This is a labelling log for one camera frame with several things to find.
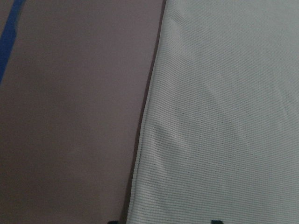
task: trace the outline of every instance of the brown surface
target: brown surface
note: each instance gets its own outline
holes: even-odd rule
[[[0,223],[125,218],[163,5],[26,1],[0,86]]]

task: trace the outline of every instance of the blue object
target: blue object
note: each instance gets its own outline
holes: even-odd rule
[[[21,9],[24,2],[25,0],[14,0],[13,6],[10,10],[7,22],[0,38],[0,83],[3,78],[10,53],[14,46],[18,19],[19,15],[21,14]]]

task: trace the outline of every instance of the blue stripe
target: blue stripe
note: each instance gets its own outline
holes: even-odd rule
[[[0,38],[0,83],[13,49],[19,15],[25,0],[14,0],[7,22]]]

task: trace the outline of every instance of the ribbed fabric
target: ribbed fabric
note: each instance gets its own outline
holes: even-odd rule
[[[299,222],[299,1],[168,0],[127,224]]]

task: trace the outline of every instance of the textured cloth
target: textured cloth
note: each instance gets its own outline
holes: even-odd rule
[[[168,0],[128,224],[299,222],[299,1]]]

